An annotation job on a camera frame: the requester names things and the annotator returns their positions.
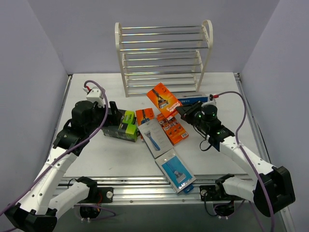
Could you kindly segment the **orange Gillette Fusion5 razor box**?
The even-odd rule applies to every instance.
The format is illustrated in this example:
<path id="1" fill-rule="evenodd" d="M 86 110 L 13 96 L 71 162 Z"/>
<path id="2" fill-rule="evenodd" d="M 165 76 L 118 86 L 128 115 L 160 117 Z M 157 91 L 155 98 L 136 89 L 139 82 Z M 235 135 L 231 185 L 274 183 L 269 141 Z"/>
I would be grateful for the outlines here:
<path id="1" fill-rule="evenodd" d="M 157 84 L 147 92 L 146 96 L 167 120 L 175 117 L 178 114 L 177 107 L 182 106 L 182 103 L 163 83 Z"/>

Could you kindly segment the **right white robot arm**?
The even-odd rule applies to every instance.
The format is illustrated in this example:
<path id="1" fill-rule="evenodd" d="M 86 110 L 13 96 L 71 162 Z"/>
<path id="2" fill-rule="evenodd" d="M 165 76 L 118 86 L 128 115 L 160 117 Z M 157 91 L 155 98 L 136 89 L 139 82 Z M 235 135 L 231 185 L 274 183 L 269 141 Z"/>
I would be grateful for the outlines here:
<path id="1" fill-rule="evenodd" d="M 214 104 L 198 101 L 178 106 L 176 110 L 182 120 L 206 136 L 211 147 L 229 157 L 250 177 L 250 180 L 233 174 L 220 177 L 215 181 L 217 198 L 235 196 L 251 201 L 266 217 L 295 202 L 290 172 L 283 166 L 275 167 L 243 145 L 218 119 Z"/>

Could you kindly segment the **orange Gillette styler box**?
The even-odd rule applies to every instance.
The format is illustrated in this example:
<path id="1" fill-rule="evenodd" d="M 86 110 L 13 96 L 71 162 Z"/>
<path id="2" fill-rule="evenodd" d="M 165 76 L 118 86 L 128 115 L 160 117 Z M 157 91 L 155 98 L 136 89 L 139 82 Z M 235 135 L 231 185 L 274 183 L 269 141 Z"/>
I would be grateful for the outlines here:
<path id="1" fill-rule="evenodd" d="M 188 132 L 175 117 L 167 120 L 163 114 L 158 114 L 156 119 L 173 145 L 178 144 L 189 136 Z"/>

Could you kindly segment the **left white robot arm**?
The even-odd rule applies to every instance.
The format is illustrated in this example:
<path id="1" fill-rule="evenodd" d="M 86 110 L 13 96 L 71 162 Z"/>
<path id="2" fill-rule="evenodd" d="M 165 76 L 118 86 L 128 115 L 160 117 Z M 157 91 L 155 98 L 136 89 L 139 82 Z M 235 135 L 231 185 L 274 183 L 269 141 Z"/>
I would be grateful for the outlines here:
<path id="1" fill-rule="evenodd" d="M 90 101 L 75 104 L 71 119 L 57 134 L 49 156 L 30 189 L 4 210 L 16 229 L 51 232 L 58 219 L 77 203 L 91 203 L 93 208 L 97 208 L 100 191 L 91 178 L 82 176 L 56 197 L 53 193 L 90 139 L 104 124 L 117 124 L 121 117 L 122 113 L 113 101 L 103 106 Z"/>

